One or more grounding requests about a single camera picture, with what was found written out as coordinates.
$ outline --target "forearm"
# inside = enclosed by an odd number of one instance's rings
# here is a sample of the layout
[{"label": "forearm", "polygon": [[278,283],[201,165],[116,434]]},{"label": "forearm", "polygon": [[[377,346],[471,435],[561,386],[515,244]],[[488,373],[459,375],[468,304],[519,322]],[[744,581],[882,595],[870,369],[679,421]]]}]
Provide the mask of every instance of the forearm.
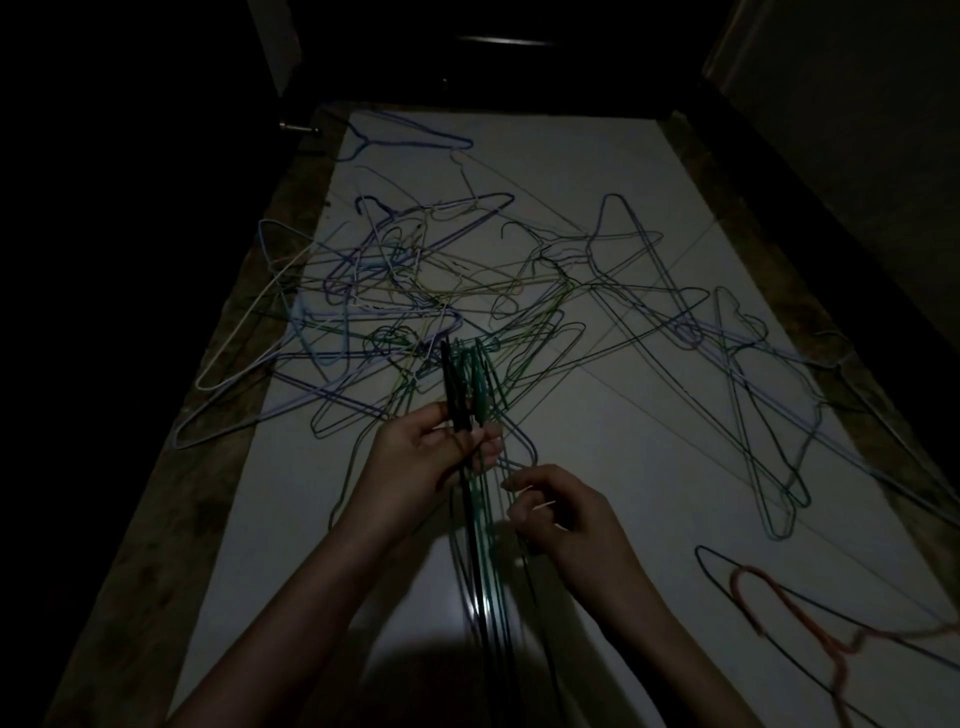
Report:
[{"label": "forearm", "polygon": [[335,527],[170,720],[264,725],[302,697],[376,578],[383,548]]},{"label": "forearm", "polygon": [[644,576],[625,590],[629,612],[601,627],[667,725],[759,727],[759,719]]}]

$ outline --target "dark wall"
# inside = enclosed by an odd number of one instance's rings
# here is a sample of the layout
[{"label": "dark wall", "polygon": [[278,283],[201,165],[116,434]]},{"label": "dark wall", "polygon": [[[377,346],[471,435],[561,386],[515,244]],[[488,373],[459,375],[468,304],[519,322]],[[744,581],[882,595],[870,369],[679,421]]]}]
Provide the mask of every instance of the dark wall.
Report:
[{"label": "dark wall", "polygon": [[960,351],[960,4],[739,5],[708,76]]},{"label": "dark wall", "polygon": [[36,355],[24,377],[49,400],[32,401],[32,475],[17,484],[27,496],[18,513],[37,534],[17,592],[30,615],[28,714],[37,717],[283,163],[250,12],[240,3],[214,15],[112,18],[99,34],[77,34],[83,48],[50,61],[56,72],[42,82],[50,108],[34,116],[57,127],[30,191],[43,201],[37,234],[50,243],[21,270],[37,279],[25,339]]}]

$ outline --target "finger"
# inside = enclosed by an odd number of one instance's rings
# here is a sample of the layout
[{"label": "finger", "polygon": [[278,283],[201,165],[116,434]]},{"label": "finger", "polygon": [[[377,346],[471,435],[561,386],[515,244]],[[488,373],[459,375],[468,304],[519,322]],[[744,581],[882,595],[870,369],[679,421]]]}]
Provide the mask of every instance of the finger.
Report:
[{"label": "finger", "polygon": [[417,433],[428,432],[450,419],[450,412],[445,401],[435,401],[415,409],[397,422],[404,427],[415,430]]},{"label": "finger", "polygon": [[[500,452],[503,450],[503,438],[500,437],[500,433],[503,432],[503,427],[499,423],[486,423],[483,426],[484,430],[484,441],[483,441],[483,451],[486,452]],[[444,438],[449,437],[453,432],[453,427],[438,427],[437,429],[430,430],[425,435],[420,438],[420,444],[424,447],[431,448],[437,443],[441,442]]]},{"label": "finger", "polygon": [[453,468],[461,463],[465,458],[483,442],[483,427],[475,427],[467,432],[447,432],[446,436],[436,445],[428,448],[433,464],[440,470]]},{"label": "finger", "polygon": [[[474,471],[475,473],[482,473],[483,471],[489,472],[489,471],[493,470],[493,468],[496,467],[496,463],[497,463],[497,460],[498,460],[498,459],[499,459],[499,455],[498,455],[498,454],[484,455],[483,465],[482,465],[482,467],[481,467],[480,458],[474,456],[474,457],[473,457],[473,471]],[[446,485],[449,485],[449,486],[457,485],[459,482],[460,482],[460,476],[459,476],[459,474],[456,473],[456,472],[451,473],[451,474],[447,477],[447,479],[446,479]]]},{"label": "finger", "polygon": [[514,501],[507,511],[516,532],[547,555],[556,552],[560,542],[568,536],[553,523],[553,513],[541,491],[527,491]]},{"label": "finger", "polygon": [[576,475],[556,465],[535,465],[532,468],[524,468],[511,474],[503,483],[503,487],[508,491],[520,491],[533,485],[549,487],[577,509],[587,505],[590,496],[594,493],[593,489],[585,485]]}]

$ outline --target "wall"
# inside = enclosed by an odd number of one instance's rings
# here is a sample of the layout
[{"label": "wall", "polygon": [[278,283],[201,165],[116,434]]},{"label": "wall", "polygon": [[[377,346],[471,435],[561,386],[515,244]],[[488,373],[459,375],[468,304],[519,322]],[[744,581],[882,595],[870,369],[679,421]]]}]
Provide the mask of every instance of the wall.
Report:
[{"label": "wall", "polygon": [[960,351],[960,4],[742,0],[731,19],[708,78]]}]

